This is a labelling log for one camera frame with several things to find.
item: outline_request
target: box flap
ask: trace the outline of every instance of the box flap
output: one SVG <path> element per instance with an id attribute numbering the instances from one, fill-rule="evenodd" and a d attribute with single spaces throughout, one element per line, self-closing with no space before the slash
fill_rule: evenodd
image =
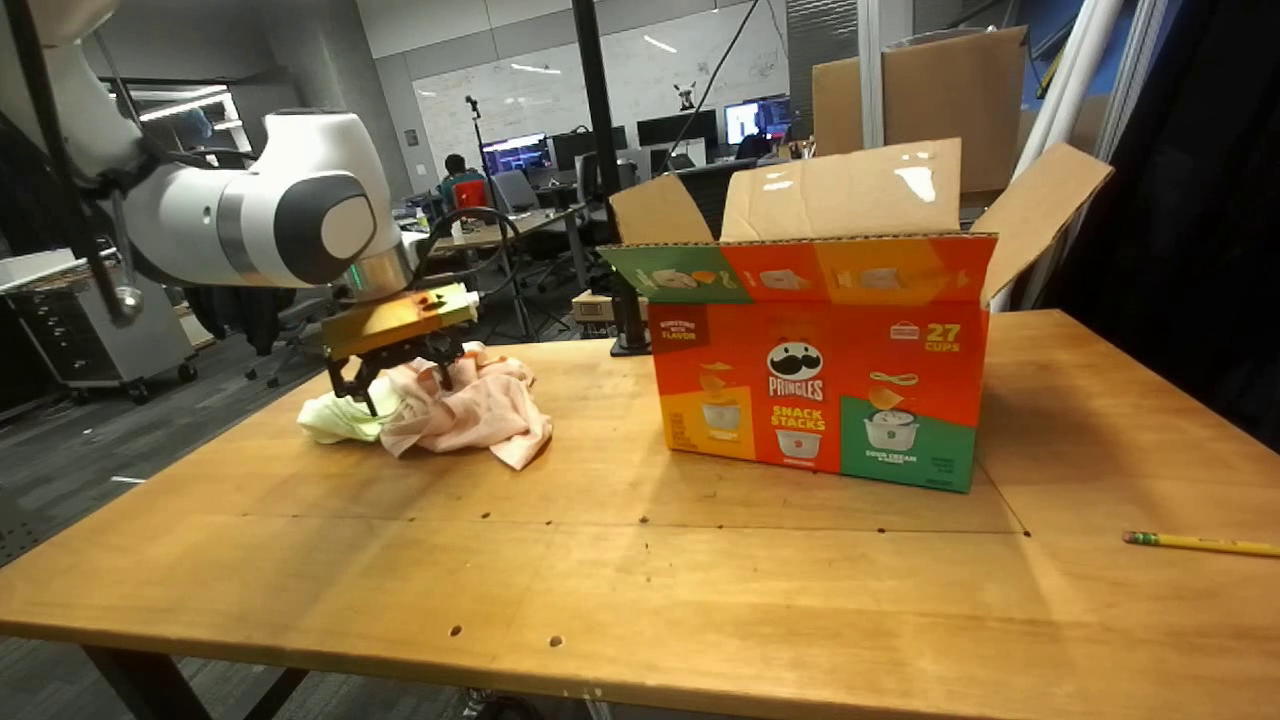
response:
<path id="1" fill-rule="evenodd" d="M 1092 160 L 1072 144 L 1053 144 L 1033 169 L 1025 169 L 971 225 L 971 233 L 1002 238 L 983 300 L 1002 295 L 1029 265 L 1038 265 L 1107 175 L 1111 169 L 1104 160 Z"/>
<path id="2" fill-rule="evenodd" d="M 995 238 L 834 238 L 760 245 L 599 245 L 658 305 L 935 305 L 978 300 Z"/>
<path id="3" fill-rule="evenodd" d="M 962 140 L 892 144 L 735 173 L 725 241 L 954 233 Z"/>
<path id="4" fill-rule="evenodd" d="M 607 195 L 623 245 L 712 245 L 706 211 L 675 175 Z"/>

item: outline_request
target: cardboard box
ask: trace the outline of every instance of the cardboard box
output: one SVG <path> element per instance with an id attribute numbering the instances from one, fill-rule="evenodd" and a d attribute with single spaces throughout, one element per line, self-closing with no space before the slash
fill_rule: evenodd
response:
<path id="1" fill-rule="evenodd" d="M 971 233 L 962 140 L 735 173 L 720 241 L 671 175 L 616 192 L 667 447 L 964 493 L 987 295 L 1104 175 L 1060 144 Z"/>
<path id="2" fill-rule="evenodd" d="M 885 144 L 964 140 L 964 192 L 1002 192 L 1021 153 L 1025 31 L 885 49 Z M 865 149 L 859 60 L 812 63 L 817 153 Z"/>

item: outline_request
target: pringles box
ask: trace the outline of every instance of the pringles box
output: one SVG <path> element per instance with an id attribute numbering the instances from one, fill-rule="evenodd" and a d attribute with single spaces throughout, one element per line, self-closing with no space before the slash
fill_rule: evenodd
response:
<path id="1" fill-rule="evenodd" d="M 971 230 L 962 140 L 733 173 L 720 238 L 680 175 L 616 192 L 667 447 L 964 493 L 987 305 L 1104 175 L 1060 144 Z"/>

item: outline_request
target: ceiling light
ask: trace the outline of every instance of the ceiling light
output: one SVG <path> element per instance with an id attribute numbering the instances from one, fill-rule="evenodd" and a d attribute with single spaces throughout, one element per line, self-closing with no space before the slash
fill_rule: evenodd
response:
<path id="1" fill-rule="evenodd" d="M 658 40 L 658 37 L 646 37 L 646 45 L 654 45 L 654 49 L 662 49 L 662 51 L 680 51 L 675 45 L 664 45 L 664 40 Z"/>

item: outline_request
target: wooden table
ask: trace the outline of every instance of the wooden table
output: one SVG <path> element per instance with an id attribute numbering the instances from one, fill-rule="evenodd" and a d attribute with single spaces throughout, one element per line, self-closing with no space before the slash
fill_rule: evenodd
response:
<path id="1" fill-rule="evenodd" d="M 1277 452 L 1056 311 L 995 315 L 968 497 L 662 440 L 654 363 L 511 347 L 556 440 L 318 447 L 304 385 L 0 572 L 0 632 L 741 718 L 1277 718 Z"/>

